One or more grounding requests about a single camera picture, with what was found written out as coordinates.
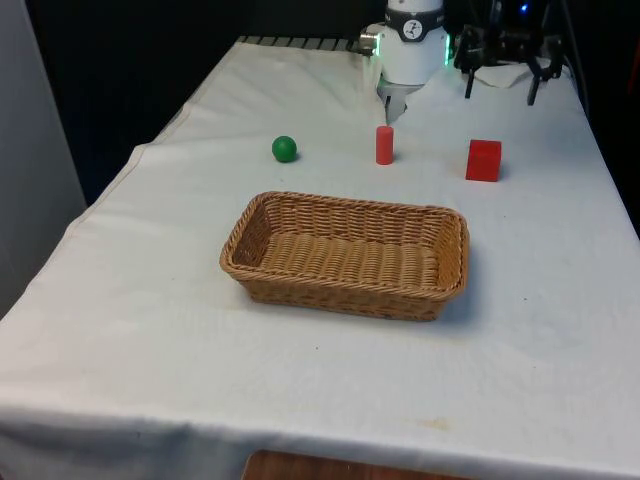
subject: wooden floor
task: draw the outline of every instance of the wooden floor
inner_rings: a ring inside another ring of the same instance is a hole
[[[429,473],[375,467],[276,452],[254,453],[243,480],[463,480]]]

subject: cable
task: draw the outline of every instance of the cable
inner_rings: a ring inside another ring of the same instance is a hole
[[[576,41],[576,32],[573,30],[573,22],[571,21],[571,12],[569,12],[569,5],[567,5],[567,0],[560,0],[562,3],[562,10],[564,11],[564,16],[567,20],[567,28],[569,30],[569,39],[571,40],[571,48],[575,53],[576,57],[576,67],[578,77],[580,79],[580,87],[582,89],[582,105],[584,107],[584,111],[587,114],[587,118],[589,118],[589,93],[587,92],[587,80],[584,76],[584,69],[582,68],[582,60],[580,59],[580,52],[578,51],[578,42]]]

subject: green light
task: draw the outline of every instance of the green light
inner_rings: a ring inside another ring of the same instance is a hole
[[[447,35],[447,39],[444,42],[444,66],[449,65],[449,48],[451,47],[451,35]]]

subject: table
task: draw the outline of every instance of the table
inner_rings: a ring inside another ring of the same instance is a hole
[[[251,455],[242,480],[464,480],[363,463],[260,451]]]
[[[235,479],[260,449],[462,477],[640,477],[640,251],[570,79],[443,69],[384,121],[362,59],[237,44],[0,322],[0,472]],[[273,161],[291,135],[300,161]],[[503,178],[464,180],[471,138]],[[259,305],[218,267],[248,201],[454,208],[469,286],[431,324]]]

